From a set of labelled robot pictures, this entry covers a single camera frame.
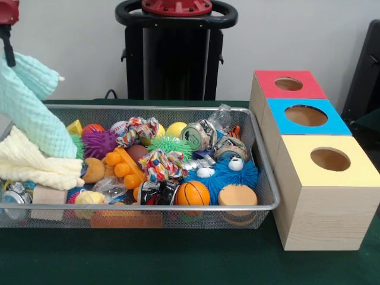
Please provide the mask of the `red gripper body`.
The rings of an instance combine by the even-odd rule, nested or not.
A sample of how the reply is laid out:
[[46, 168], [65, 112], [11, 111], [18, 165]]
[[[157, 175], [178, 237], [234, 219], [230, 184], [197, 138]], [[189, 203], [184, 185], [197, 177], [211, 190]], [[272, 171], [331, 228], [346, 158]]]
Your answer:
[[19, 20], [19, 0], [0, 0], [0, 23], [14, 25]]

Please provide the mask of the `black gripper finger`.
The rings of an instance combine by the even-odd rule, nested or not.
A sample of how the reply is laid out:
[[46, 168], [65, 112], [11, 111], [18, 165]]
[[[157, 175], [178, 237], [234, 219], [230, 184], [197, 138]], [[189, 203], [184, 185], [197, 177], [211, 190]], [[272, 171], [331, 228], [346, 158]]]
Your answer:
[[1, 25], [1, 39], [4, 43], [4, 54], [9, 67], [15, 66], [15, 57], [14, 51], [10, 42], [11, 37], [11, 26], [10, 25]]

